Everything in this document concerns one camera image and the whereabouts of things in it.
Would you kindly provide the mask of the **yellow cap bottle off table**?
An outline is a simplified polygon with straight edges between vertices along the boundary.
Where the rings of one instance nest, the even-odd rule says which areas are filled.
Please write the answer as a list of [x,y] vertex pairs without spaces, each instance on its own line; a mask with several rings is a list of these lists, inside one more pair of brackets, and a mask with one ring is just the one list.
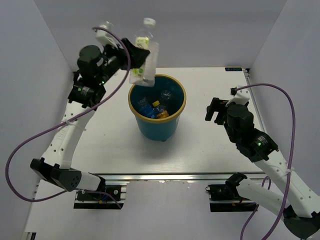
[[158,100],[153,102],[152,105],[157,119],[164,119],[170,116],[166,107],[160,104]]

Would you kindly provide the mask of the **large blue label water bottle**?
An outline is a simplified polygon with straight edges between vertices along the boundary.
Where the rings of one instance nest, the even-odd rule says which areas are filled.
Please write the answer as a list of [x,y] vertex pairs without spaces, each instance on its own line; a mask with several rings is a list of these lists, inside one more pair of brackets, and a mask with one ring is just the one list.
[[144,97],[137,102],[138,112],[146,118],[155,119],[156,113],[148,102],[147,98]]

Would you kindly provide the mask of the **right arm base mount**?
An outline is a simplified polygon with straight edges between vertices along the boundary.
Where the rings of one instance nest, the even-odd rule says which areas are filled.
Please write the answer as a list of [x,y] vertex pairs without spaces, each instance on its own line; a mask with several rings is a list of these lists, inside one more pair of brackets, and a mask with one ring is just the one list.
[[247,198],[234,196],[225,184],[210,184],[205,190],[209,195],[211,213],[253,212],[257,206]]

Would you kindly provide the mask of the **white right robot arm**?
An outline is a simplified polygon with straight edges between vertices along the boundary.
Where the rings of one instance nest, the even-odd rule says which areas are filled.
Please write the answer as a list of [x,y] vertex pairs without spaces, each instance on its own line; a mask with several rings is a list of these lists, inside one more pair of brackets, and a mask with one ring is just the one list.
[[305,240],[320,229],[320,197],[293,169],[288,169],[288,161],[272,138],[255,128],[248,104],[214,97],[206,108],[205,120],[210,121],[217,113],[214,122],[224,126],[236,149],[260,168],[281,192],[289,188],[280,219],[293,235]]

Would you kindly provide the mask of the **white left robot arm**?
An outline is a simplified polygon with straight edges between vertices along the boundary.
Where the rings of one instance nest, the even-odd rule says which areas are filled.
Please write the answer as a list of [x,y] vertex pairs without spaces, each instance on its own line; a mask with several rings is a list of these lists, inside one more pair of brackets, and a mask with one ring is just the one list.
[[73,87],[66,109],[49,147],[40,159],[31,161],[31,169],[43,180],[68,192],[88,190],[99,200],[105,196],[105,180],[92,173],[71,167],[78,142],[86,125],[106,93],[104,84],[118,71],[139,68],[146,61],[149,50],[134,46],[123,38],[120,45],[105,44],[103,50],[87,45],[79,52],[78,70],[73,73]]

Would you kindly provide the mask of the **small clear blue label bottle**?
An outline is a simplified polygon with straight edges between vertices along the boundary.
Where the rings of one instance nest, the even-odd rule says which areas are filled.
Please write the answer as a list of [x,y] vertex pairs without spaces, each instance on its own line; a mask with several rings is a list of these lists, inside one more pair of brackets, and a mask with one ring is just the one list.
[[159,102],[162,105],[168,105],[172,103],[174,99],[175,99],[175,95],[167,89],[162,90],[159,95]]

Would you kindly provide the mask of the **clear apple juice bottle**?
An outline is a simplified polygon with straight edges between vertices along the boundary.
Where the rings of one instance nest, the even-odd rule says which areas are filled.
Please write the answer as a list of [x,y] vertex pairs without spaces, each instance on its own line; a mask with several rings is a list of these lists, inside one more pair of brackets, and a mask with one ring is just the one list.
[[130,71],[129,83],[143,87],[153,87],[155,85],[156,67],[160,45],[155,40],[156,21],[152,18],[143,19],[143,28],[135,35],[134,45],[140,49],[148,50],[149,54],[143,64]]

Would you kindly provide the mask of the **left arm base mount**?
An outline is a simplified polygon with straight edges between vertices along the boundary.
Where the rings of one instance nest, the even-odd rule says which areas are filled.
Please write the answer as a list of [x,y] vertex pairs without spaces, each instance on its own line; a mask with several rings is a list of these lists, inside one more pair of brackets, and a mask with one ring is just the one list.
[[84,210],[120,210],[126,199],[127,186],[126,185],[106,185],[102,193],[88,193],[83,190],[76,192],[74,200],[74,209]]

